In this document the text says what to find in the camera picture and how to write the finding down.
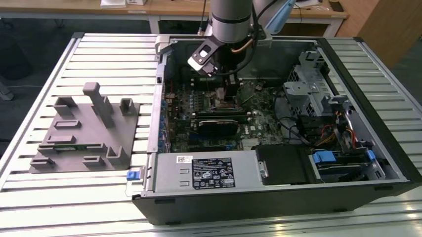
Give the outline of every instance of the red cable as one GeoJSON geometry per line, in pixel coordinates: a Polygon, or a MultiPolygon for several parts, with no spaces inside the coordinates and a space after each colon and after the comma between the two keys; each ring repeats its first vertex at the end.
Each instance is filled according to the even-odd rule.
{"type": "Polygon", "coordinates": [[[331,127],[332,125],[326,125],[323,126],[322,130],[320,130],[320,138],[323,138],[323,131],[327,129],[327,127],[331,127]]]}

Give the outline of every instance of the wooden desk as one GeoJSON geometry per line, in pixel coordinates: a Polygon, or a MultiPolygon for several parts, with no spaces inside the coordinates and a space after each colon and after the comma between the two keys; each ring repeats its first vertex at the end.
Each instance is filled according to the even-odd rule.
{"type": "MultiPolygon", "coordinates": [[[[4,18],[148,20],[153,34],[159,34],[160,20],[199,21],[202,11],[202,0],[148,0],[144,6],[128,4],[116,9],[100,9],[100,0],[0,0],[4,18]]],[[[332,37],[347,17],[332,10],[294,9],[287,23],[327,24],[323,36],[332,37]]]]}
{"type": "Polygon", "coordinates": [[[392,68],[422,34],[421,0],[340,0],[351,13],[339,37],[359,36],[392,68]]]}
{"type": "MultiPolygon", "coordinates": [[[[323,0],[323,7],[328,10],[310,7],[306,9],[294,9],[287,23],[326,24],[324,37],[334,37],[344,19],[348,18],[346,12],[331,10],[328,0],[323,0]]],[[[155,20],[200,20],[203,13],[202,0],[152,0],[149,14],[155,20]]],[[[206,16],[210,14],[210,3],[206,6],[206,16]]]]}

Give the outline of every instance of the floor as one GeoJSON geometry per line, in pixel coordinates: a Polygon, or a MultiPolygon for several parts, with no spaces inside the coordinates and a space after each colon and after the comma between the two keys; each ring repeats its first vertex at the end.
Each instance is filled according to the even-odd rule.
{"type": "MultiPolygon", "coordinates": [[[[113,20],[65,20],[64,27],[57,27],[53,20],[44,19],[7,19],[13,29],[5,29],[0,23],[0,35],[9,35],[19,43],[21,50],[33,67],[32,74],[16,81],[3,81],[15,94],[12,101],[0,101],[0,139],[12,139],[21,121],[32,106],[41,86],[67,46],[73,32],[92,33],[149,33],[147,21],[113,20]]],[[[194,34],[198,30],[195,22],[160,23],[165,34],[194,34]]],[[[422,102],[422,41],[419,41],[392,73],[422,102]]],[[[7,149],[7,143],[0,142],[0,155],[7,149]]]]}

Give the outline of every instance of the wire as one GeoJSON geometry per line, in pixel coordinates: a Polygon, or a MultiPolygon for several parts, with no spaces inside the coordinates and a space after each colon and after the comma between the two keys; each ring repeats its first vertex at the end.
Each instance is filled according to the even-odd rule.
{"type": "Polygon", "coordinates": [[[254,55],[255,55],[255,51],[256,51],[256,46],[258,46],[258,31],[259,31],[259,27],[258,27],[258,18],[256,18],[256,11],[252,5],[252,19],[254,19],[254,45],[252,45],[252,52],[248,54],[247,59],[243,61],[243,63],[240,65],[238,65],[238,68],[227,73],[216,73],[216,76],[224,77],[224,76],[230,76],[235,73],[238,73],[251,62],[254,55]]]}
{"type": "Polygon", "coordinates": [[[315,147],[319,147],[320,145],[323,145],[324,143],[330,142],[332,139],[335,139],[335,134],[331,134],[327,138],[323,139],[323,141],[320,141],[315,147]]]}
{"type": "Polygon", "coordinates": [[[303,22],[302,8],[298,6],[296,3],[295,3],[295,6],[299,8],[299,15],[300,15],[300,23],[299,23],[299,27],[298,27],[298,35],[300,35],[300,26],[302,26],[302,22],[303,22]]]}
{"type": "Polygon", "coordinates": [[[17,87],[43,87],[41,85],[13,85],[13,86],[7,86],[7,88],[17,88],[17,87]]]}
{"type": "Polygon", "coordinates": [[[248,102],[248,100],[255,96],[256,94],[251,95],[243,102],[240,105],[243,105],[246,102],[248,102]]]}
{"type": "Polygon", "coordinates": [[[263,16],[264,12],[268,10],[268,8],[276,3],[278,0],[272,0],[272,2],[268,3],[268,5],[263,8],[263,10],[260,11],[259,15],[258,15],[258,20],[259,18],[263,16]]]}
{"type": "Polygon", "coordinates": [[[282,122],[279,122],[279,124],[282,125],[283,128],[286,128],[299,139],[300,141],[303,142],[304,145],[312,147],[314,145],[310,143],[308,140],[306,140],[306,138],[299,134],[296,133],[294,130],[290,129],[290,127],[287,127],[282,122]]]}
{"type": "Polygon", "coordinates": [[[207,5],[207,0],[204,0],[203,15],[200,17],[200,25],[199,25],[199,30],[198,30],[198,34],[200,34],[200,35],[203,35],[203,23],[204,23],[206,5],[207,5]]]}
{"type": "Polygon", "coordinates": [[[282,120],[282,119],[290,119],[292,121],[298,121],[295,117],[288,117],[288,116],[280,117],[278,120],[282,120]]]}
{"type": "Polygon", "coordinates": [[[356,136],[355,136],[355,132],[351,129],[346,129],[346,131],[348,131],[350,133],[350,140],[351,140],[351,146],[355,149],[356,148],[356,136]]]}
{"type": "Polygon", "coordinates": [[[332,124],[323,126],[323,128],[322,128],[322,130],[320,130],[320,138],[323,138],[323,132],[324,132],[324,130],[326,130],[328,127],[332,127],[332,124]]]}
{"type": "Polygon", "coordinates": [[[0,142],[7,142],[7,143],[11,143],[12,140],[11,139],[5,139],[5,138],[0,138],[0,142]]]}
{"type": "Polygon", "coordinates": [[[291,140],[291,129],[292,129],[294,127],[298,127],[298,126],[296,126],[296,125],[292,125],[292,126],[290,127],[290,129],[288,129],[288,139],[287,139],[287,143],[290,143],[290,140],[291,140]]]}
{"type": "Polygon", "coordinates": [[[239,49],[231,49],[232,53],[242,53],[242,51],[254,43],[254,39],[250,39],[239,49]]]}

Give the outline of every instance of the blue tab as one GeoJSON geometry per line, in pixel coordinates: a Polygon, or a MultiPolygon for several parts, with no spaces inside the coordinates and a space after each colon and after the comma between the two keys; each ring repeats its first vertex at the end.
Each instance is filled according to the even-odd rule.
{"type": "Polygon", "coordinates": [[[315,163],[320,162],[319,156],[316,154],[312,154],[312,158],[314,158],[314,162],[315,163]]]}
{"type": "Polygon", "coordinates": [[[128,171],[125,175],[127,181],[140,180],[140,171],[128,171]]]}
{"type": "Polygon", "coordinates": [[[367,151],[367,156],[368,156],[370,160],[375,160],[375,158],[376,158],[375,154],[371,150],[367,151]]]}
{"type": "Polygon", "coordinates": [[[312,154],[312,158],[315,163],[336,161],[334,153],[331,151],[315,152],[315,154],[312,154]]]}

